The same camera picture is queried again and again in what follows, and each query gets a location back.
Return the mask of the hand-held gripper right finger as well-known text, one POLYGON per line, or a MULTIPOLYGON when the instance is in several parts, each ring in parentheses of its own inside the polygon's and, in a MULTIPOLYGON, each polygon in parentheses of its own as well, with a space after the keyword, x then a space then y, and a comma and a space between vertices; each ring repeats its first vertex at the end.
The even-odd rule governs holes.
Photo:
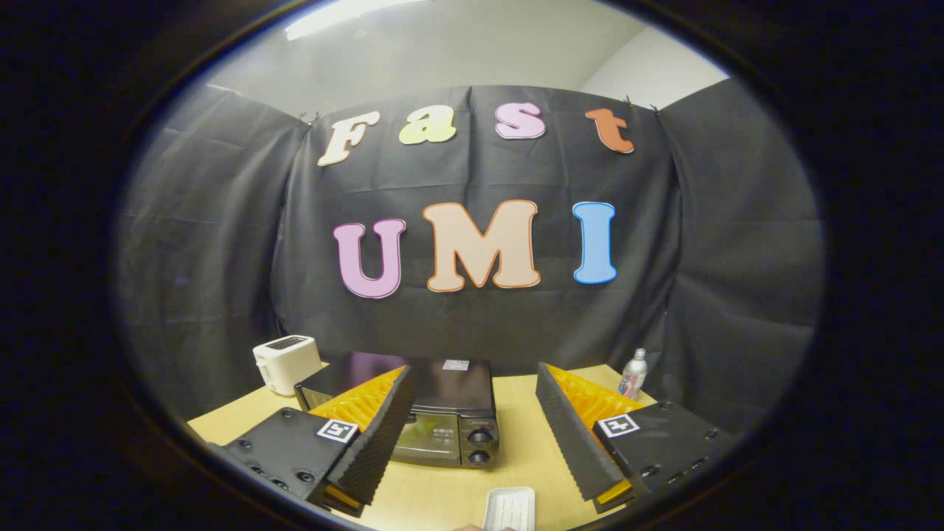
POLYGON ((571 477, 597 512, 675 492, 735 446, 671 401, 650 406, 539 363, 535 393, 571 477))

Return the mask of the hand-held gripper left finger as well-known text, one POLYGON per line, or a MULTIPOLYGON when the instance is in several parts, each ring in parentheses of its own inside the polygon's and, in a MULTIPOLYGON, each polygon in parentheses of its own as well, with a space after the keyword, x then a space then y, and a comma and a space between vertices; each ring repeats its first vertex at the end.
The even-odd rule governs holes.
POLYGON ((313 410, 280 408, 209 447, 269 490, 359 517, 373 503, 414 398, 414 373, 397 367, 313 410))

